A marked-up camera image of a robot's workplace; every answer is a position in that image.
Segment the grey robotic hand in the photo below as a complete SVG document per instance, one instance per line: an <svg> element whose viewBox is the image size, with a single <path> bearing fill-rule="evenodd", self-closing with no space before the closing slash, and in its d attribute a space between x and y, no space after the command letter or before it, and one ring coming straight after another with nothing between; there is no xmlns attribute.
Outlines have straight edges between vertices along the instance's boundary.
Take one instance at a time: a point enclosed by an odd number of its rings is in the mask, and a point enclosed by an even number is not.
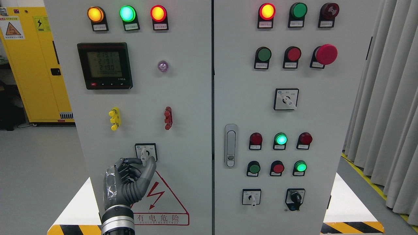
<svg viewBox="0 0 418 235"><path fill-rule="evenodd" d="M104 177L104 209L130 206L142 200L155 174L156 160L150 156L142 163L137 158L120 158L106 169Z"/></svg>

